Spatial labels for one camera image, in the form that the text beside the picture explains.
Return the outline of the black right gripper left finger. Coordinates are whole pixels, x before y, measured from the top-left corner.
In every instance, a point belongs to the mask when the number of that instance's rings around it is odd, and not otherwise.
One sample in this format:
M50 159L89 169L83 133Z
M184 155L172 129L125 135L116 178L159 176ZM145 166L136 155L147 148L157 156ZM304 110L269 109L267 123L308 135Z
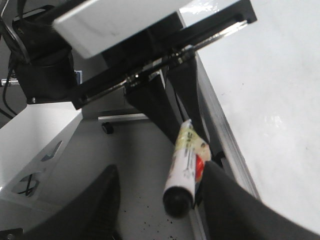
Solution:
M111 240L120 209L120 177L107 166L79 196L37 227L25 240Z

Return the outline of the white robot base with logo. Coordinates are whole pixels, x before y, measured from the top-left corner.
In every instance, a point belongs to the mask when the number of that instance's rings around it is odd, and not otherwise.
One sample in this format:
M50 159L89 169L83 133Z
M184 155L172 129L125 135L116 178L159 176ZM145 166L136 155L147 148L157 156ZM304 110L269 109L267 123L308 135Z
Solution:
M0 198L53 213L40 195L83 119L71 102L29 104L0 129Z

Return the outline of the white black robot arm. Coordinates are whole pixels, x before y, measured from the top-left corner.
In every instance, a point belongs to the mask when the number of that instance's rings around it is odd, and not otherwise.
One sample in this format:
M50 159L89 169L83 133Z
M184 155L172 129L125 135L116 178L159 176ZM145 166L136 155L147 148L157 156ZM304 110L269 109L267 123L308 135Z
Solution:
M15 72L28 98L35 82L39 98L70 100L76 109L124 84L126 97L176 145L162 202L173 218L184 217L197 203L196 182L205 206L210 235L216 240L317 240L319 235L271 210L231 180L213 161L196 153L196 138L205 137L198 97L196 51L231 27L257 20L252 3L239 0L183 27L177 13L160 12L146 26L118 40L103 40L99 53L109 68L77 85L71 50L76 43L58 28L63 17L89 10L90 0L70 0L27 16L25 1L14 2L12 22Z

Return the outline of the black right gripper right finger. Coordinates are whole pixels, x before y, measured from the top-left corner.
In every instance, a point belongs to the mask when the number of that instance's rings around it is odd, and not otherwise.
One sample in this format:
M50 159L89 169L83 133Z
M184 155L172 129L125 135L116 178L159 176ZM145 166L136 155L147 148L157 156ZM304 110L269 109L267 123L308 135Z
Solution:
M318 240L320 236L257 200L215 163L207 162L203 203L213 240Z

